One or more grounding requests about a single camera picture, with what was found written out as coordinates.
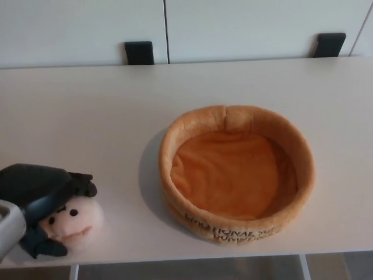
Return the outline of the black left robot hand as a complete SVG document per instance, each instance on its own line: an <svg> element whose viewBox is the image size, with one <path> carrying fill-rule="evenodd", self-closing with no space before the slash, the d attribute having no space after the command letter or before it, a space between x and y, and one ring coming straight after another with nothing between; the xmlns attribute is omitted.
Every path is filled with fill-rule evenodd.
<svg viewBox="0 0 373 280"><path fill-rule="evenodd" d="M1 170L1 257L15 245L33 258L86 247L103 222L92 175L36 164Z"/></svg>

